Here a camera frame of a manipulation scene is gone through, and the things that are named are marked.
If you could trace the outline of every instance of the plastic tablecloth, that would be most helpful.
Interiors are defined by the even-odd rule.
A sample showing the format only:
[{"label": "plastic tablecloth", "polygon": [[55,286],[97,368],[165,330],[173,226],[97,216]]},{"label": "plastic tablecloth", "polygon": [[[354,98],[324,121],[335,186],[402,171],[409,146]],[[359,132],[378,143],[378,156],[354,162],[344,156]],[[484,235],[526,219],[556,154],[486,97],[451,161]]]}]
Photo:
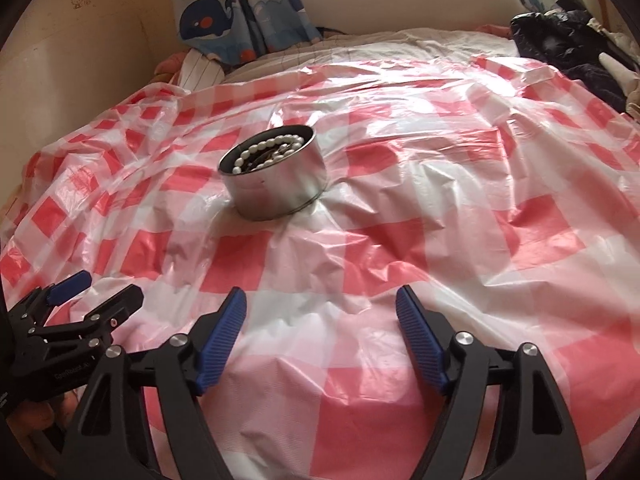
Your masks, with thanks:
[{"label": "plastic tablecloth", "polygon": [[[267,128],[313,126],[329,185],[241,219],[216,172]],[[543,351],[590,478],[640,412],[640,129],[555,69],[515,58],[328,64],[196,93],[155,84],[47,146],[1,228],[9,304],[79,269],[79,320],[129,283],[114,332],[151,348],[249,311],[202,408],[238,480],[409,478],[442,400],[412,367],[399,286],[485,344]],[[165,474],[176,476],[154,390]],[[486,453],[490,392],[468,475]]]}]

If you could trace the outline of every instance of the black bracket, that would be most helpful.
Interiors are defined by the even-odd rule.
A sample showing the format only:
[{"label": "black bracket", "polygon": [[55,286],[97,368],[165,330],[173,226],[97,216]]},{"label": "black bracket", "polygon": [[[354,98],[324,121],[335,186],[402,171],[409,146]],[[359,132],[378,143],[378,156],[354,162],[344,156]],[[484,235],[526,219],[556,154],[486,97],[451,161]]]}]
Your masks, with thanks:
[{"label": "black bracket", "polygon": [[35,288],[9,312],[0,286],[0,414],[25,399],[39,402],[83,386],[113,342],[111,332],[142,306],[129,285],[75,323],[45,326],[59,306],[91,285],[82,270],[57,285]]},{"label": "black bracket", "polygon": [[246,296],[233,288],[220,309],[189,334],[127,354],[111,346],[98,363],[63,450],[61,480],[161,480],[142,386],[158,390],[162,418],[182,480],[233,480],[200,411],[197,396],[217,384],[246,317]]},{"label": "black bracket", "polygon": [[412,480],[461,480],[478,432],[484,393],[500,402],[484,472],[477,480],[584,480],[580,443],[558,385],[532,343],[515,352],[455,332],[411,287],[396,295],[402,331],[423,378],[446,405]]}]

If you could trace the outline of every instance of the bed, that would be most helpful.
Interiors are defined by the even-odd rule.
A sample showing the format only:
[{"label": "bed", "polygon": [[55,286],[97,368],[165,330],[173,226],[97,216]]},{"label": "bed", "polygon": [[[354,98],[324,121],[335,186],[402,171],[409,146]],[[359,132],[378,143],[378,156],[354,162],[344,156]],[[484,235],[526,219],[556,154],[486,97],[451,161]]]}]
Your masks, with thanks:
[{"label": "bed", "polygon": [[[8,304],[89,270],[94,286],[52,320],[67,322],[135,283],[143,309],[114,336],[137,351],[241,286],[247,320],[201,402],[234,478],[401,480],[442,407],[398,328],[409,283],[486,344],[539,346],[596,478],[640,414],[640,128],[515,55],[429,28],[339,34],[228,76],[192,54],[178,85],[145,86],[31,157],[0,226]],[[300,123],[327,190],[293,216],[242,220],[220,158]],[[153,390],[146,402],[177,478]]]}]

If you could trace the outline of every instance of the wall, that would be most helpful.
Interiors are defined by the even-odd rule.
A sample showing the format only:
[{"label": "wall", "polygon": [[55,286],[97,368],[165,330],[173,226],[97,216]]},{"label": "wall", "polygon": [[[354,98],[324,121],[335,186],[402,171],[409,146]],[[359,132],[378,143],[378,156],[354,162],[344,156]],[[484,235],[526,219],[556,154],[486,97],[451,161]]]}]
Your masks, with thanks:
[{"label": "wall", "polygon": [[0,51],[0,201],[22,166],[182,47],[171,0],[33,0]]}]

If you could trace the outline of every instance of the red square pattern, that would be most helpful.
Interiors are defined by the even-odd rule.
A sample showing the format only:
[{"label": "red square pattern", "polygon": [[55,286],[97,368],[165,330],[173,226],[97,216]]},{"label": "red square pattern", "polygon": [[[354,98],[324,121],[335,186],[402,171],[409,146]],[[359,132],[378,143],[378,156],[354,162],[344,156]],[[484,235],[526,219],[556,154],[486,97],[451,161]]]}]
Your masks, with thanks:
[{"label": "red square pattern", "polygon": [[133,153],[137,153],[142,146],[142,142],[145,140],[144,134],[137,132],[136,130],[132,130],[131,128],[127,128],[124,132],[125,138],[127,139],[127,146]]},{"label": "red square pattern", "polygon": [[347,294],[371,297],[429,279],[419,218],[347,231],[344,259]]},{"label": "red square pattern", "polygon": [[578,126],[578,124],[576,124],[575,121],[562,110],[557,110],[556,108],[545,108],[545,111],[558,124],[562,124],[563,126],[568,126],[570,128],[580,128],[580,126]]},{"label": "red square pattern", "polygon": [[65,323],[71,323],[71,307],[74,306],[73,301],[67,301],[57,310],[53,311],[53,314],[47,319],[47,326],[62,325]]},{"label": "red square pattern", "polygon": [[111,210],[111,204],[113,203],[114,195],[110,195],[106,191],[103,192],[91,206],[91,209],[97,211],[102,216],[107,216],[107,213]]},{"label": "red square pattern", "polygon": [[63,156],[55,156],[51,159],[51,181],[53,181],[58,176],[58,171],[60,170],[60,166],[65,161],[65,157]]},{"label": "red square pattern", "polygon": [[565,190],[562,204],[566,204],[567,211],[572,214],[583,212],[590,216],[591,229],[585,230],[584,236],[625,233],[638,221],[638,210],[633,203],[615,183],[596,171],[578,175],[573,185]]},{"label": "red square pattern", "polygon": [[15,286],[18,280],[31,270],[31,264],[15,246],[7,249],[0,260],[0,267],[2,275],[12,286]]},{"label": "red square pattern", "polygon": [[[74,242],[74,248],[71,251],[71,258],[69,258],[70,262],[73,261],[76,256],[78,256],[78,249],[82,248],[82,245],[84,244],[85,240],[86,240],[86,234],[80,231],[78,233],[78,236],[76,237],[76,241]],[[79,260],[81,263],[84,263],[84,260],[82,259],[82,252],[79,255]]]},{"label": "red square pattern", "polygon": [[218,150],[225,150],[225,151],[230,150],[238,142],[239,135],[240,135],[240,128],[232,132],[229,132],[228,134],[215,136],[200,151],[203,153],[206,153],[206,152],[216,152]]},{"label": "red square pattern", "polygon": [[571,415],[583,445],[640,406],[640,354],[628,319],[557,350],[556,357],[569,380]]},{"label": "red square pattern", "polygon": [[69,180],[73,183],[74,187],[82,193],[82,195],[89,196],[92,192],[98,189],[98,180],[92,171],[87,168],[77,168],[69,177]]},{"label": "red square pattern", "polygon": [[157,279],[162,274],[162,264],[170,237],[171,231],[138,231],[122,263],[122,273],[133,278]]},{"label": "red square pattern", "polygon": [[640,164],[640,136],[634,136],[625,146],[625,153],[636,164]]},{"label": "red square pattern", "polygon": [[65,221],[65,211],[50,196],[42,202],[33,214],[33,223],[38,226],[47,238]]},{"label": "red square pattern", "polygon": [[576,83],[572,79],[569,79],[562,73],[555,72],[553,79],[551,80],[556,88],[562,92],[570,92],[571,89],[576,86]]},{"label": "red square pattern", "polygon": [[137,183],[136,187],[134,187],[131,193],[129,193],[129,195],[126,197],[124,203],[122,204],[122,208],[139,205],[146,196],[146,192],[148,191],[150,184],[151,177],[148,177],[145,180],[141,180],[139,183]]},{"label": "red square pattern", "polygon": [[13,222],[15,226],[20,225],[20,222],[24,220],[24,217],[27,216],[29,212],[29,206],[26,204],[22,204],[20,206],[20,211],[18,211],[18,215],[14,218]]},{"label": "red square pattern", "polygon": [[617,114],[609,105],[604,104],[600,99],[594,97],[585,108],[585,113],[596,123],[599,128],[606,128],[609,121],[615,119]]},{"label": "red square pattern", "polygon": [[211,115],[216,116],[228,112],[234,107],[234,104],[235,103],[231,99],[216,99],[211,106]]},{"label": "red square pattern", "polygon": [[111,130],[118,124],[118,121],[103,120],[94,126],[96,130]]},{"label": "red square pattern", "polygon": [[440,117],[449,116],[467,116],[476,113],[476,108],[468,98],[461,101],[434,101],[430,103],[435,106],[436,112]]},{"label": "red square pattern", "polygon": [[189,108],[188,110],[178,112],[178,116],[174,121],[174,126],[185,126],[186,124],[191,124],[195,115],[195,108]]},{"label": "red square pattern", "polygon": [[258,99],[270,99],[279,94],[278,87],[270,78],[257,79],[253,82],[253,88],[255,101]]},{"label": "red square pattern", "polygon": [[348,146],[348,176],[362,176],[386,170],[398,163],[397,142],[379,140]]},{"label": "red square pattern", "polygon": [[332,480],[409,478],[442,408],[442,398],[434,391],[425,395],[423,400],[411,367],[330,368],[310,475]]},{"label": "red square pattern", "polygon": [[95,258],[94,272],[96,274],[104,274],[107,268],[109,259],[113,254],[113,250],[116,247],[117,240],[102,240],[98,247],[98,255]]},{"label": "red square pattern", "polygon": [[33,178],[36,175],[36,167],[40,161],[40,152],[34,153],[24,167],[24,176],[27,178]]},{"label": "red square pattern", "polygon": [[196,193],[211,179],[213,170],[204,166],[180,166],[162,183],[160,191]]},{"label": "red square pattern", "polygon": [[75,137],[72,137],[67,142],[69,144],[73,144],[75,142],[84,142],[85,140],[90,139],[90,138],[91,137],[89,137],[88,135],[85,135],[85,134],[77,134]]},{"label": "red square pattern", "polygon": [[348,120],[350,125],[364,122],[363,127],[366,128],[373,119],[389,120],[392,115],[393,109],[390,104],[361,105],[349,110]]},{"label": "red square pattern", "polygon": [[161,106],[149,106],[142,111],[142,113],[140,114],[140,118],[146,120],[154,120],[156,117],[158,117],[161,111]]},{"label": "red square pattern", "polygon": [[622,164],[616,159],[613,152],[610,152],[607,148],[599,144],[587,143],[589,149],[597,156],[602,162],[604,162],[610,168],[614,170],[623,170]]},{"label": "red square pattern", "polygon": [[73,225],[69,225],[63,229],[62,233],[56,240],[56,249],[58,253],[66,260],[68,256],[74,253],[80,233]]},{"label": "red square pattern", "polygon": [[20,290],[20,297],[24,298],[27,294],[29,294],[34,288],[44,288],[49,283],[45,283],[43,277],[40,273],[32,274],[28,276],[27,280],[22,284]]},{"label": "red square pattern", "polygon": [[464,146],[469,160],[506,160],[516,147],[505,126],[493,130],[473,130],[460,132],[457,143]]},{"label": "red square pattern", "polygon": [[517,269],[556,262],[585,248],[549,195],[494,214]]},{"label": "red square pattern", "polygon": [[112,175],[115,175],[122,169],[122,163],[118,158],[118,155],[115,152],[115,150],[109,150],[108,152],[105,152],[104,160],[107,162],[109,171],[111,171]]},{"label": "red square pattern", "polygon": [[516,72],[513,68],[501,64],[498,66],[497,74],[501,78],[506,79],[507,81],[511,81],[518,75],[518,72]]},{"label": "red square pattern", "polygon": [[[226,293],[233,286],[257,290],[271,235],[270,231],[260,231],[251,235],[220,238],[200,290]],[[242,258],[236,257],[238,254],[242,254]]]}]

